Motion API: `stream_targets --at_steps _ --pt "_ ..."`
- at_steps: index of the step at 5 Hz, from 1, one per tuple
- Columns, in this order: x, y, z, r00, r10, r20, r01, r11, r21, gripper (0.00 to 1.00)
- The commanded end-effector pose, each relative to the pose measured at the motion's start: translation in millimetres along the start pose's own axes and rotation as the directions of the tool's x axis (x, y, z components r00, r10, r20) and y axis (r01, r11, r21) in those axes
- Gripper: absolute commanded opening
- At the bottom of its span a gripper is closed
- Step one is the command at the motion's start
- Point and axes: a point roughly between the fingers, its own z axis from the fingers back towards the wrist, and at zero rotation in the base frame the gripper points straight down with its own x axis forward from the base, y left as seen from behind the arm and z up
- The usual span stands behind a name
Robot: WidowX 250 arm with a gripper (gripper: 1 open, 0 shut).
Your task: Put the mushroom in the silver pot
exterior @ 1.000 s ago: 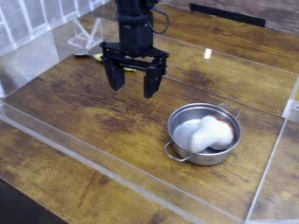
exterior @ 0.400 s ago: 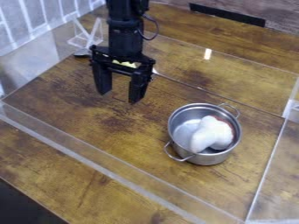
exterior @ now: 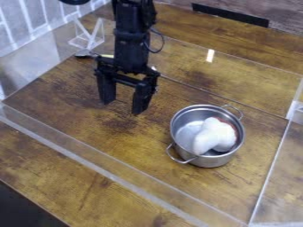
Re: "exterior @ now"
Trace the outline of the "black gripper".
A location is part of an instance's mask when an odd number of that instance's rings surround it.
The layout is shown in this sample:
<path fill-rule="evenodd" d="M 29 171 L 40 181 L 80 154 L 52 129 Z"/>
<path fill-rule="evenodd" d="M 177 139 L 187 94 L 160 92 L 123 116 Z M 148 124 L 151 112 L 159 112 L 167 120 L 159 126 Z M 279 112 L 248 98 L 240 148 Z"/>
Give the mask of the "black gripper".
<path fill-rule="evenodd" d="M 107 105 L 116 99 L 116 84 L 131 86 L 135 88 L 131 113 L 137 115 L 148 108 L 160 76 L 160 73 L 148 67 L 151 34 L 120 32 L 115 29 L 113 35 L 113 59 L 96 57 L 99 98 Z"/>

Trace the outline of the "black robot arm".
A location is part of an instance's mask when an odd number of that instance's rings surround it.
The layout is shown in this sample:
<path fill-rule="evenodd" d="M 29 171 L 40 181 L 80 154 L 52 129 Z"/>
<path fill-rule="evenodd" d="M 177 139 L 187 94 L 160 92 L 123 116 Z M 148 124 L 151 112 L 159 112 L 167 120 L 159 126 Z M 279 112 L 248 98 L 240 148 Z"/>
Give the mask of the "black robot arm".
<path fill-rule="evenodd" d="M 112 0 L 112 10 L 115 52 L 112 59 L 96 57 L 99 97 L 107 105 L 116 99 L 116 84 L 131 86 L 135 89 L 131 112 L 137 115 L 148 108 L 160 77 L 160 73 L 148 67 L 156 11 L 152 0 Z"/>

